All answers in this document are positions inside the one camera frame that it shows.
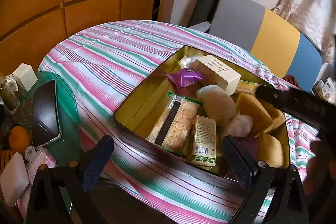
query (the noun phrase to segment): black rolled yoga mat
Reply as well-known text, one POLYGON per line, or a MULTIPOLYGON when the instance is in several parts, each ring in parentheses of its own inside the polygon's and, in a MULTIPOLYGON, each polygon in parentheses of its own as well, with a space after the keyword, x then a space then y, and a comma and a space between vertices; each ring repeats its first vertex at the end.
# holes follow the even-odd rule
POLYGON ((188 27, 212 19, 215 12, 214 3, 217 6, 218 0, 197 0, 194 11, 190 17, 188 27))

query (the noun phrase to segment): black label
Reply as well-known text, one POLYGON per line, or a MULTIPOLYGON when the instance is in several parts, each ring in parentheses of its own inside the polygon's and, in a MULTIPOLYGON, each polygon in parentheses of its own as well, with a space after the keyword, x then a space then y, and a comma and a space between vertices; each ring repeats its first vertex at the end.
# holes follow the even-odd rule
POLYGON ((160 129, 159 134, 156 137, 155 144, 157 144, 157 145, 162 145, 163 144, 163 141, 167 136, 168 130, 170 129, 170 126, 171 126, 171 124, 172 124, 180 106, 181 106, 181 103, 175 101, 175 103, 173 104, 165 122, 163 123, 163 126, 160 129))

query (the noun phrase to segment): floor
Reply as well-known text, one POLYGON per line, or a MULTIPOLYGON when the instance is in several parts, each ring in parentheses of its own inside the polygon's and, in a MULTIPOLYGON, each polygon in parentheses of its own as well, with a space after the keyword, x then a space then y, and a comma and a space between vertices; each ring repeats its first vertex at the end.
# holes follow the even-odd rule
MULTIPOLYGON (((98 183, 87 193, 108 224, 176 223, 161 212, 132 197, 110 181, 98 183)), ((75 224, 82 223, 75 211, 71 214, 71 218, 75 224)))

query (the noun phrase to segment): green leaf pattern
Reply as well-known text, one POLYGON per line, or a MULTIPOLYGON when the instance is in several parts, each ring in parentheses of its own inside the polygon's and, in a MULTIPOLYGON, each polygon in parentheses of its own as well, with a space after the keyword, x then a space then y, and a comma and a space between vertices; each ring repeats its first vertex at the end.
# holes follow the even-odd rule
POLYGON ((216 159, 210 158, 210 157, 202 157, 202 156, 193 155, 192 159, 197 160, 197 161, 211 162, 213 164, 216 163, 216 159))

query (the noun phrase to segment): open box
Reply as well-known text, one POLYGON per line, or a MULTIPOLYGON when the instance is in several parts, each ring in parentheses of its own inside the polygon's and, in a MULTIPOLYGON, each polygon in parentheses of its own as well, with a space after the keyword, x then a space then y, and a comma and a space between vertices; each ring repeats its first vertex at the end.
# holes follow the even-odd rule
MULTIPOLYGON (((219 185, 224 184, 226 186, 230 185, 239 188, 236 181, 224 177, 228 165, 221 153, 221 137, 219 134, 217 134, 216 140, 216 165, 210 170, 205 170, 197 165, 184 162, 177 156, 145 140, 170 100, 167 96, 168 92, 174 92, 196 99, 196 91, 203 86, 198 82, 191 86, 177 89, 174 84, 168 80, 167 74, 180 69, 179 61, 184 56, 204 56, 208 54, 210 53, 189 46, 184 46, 179 49, 133 90, 114 112, 114 120, 119 127, 121 140, 150 158, 181 172, 195 176, 205 182, 212 184, 215 182, 219 185)), ((237 71, 241 75, 241 80, 270 86, 267 82, 244 68, 218 56, 216 56, 216 58, 237 71)), ((236 102, 238 95, 234 93, 231 97, 236 102)), ((203 108, 199 108, 197 115, 206 116, 203 108)), ((269 134, 281 142, 283 149, 282 168, 286 168, 290 163, 290 152, 285 123, 269 134)))

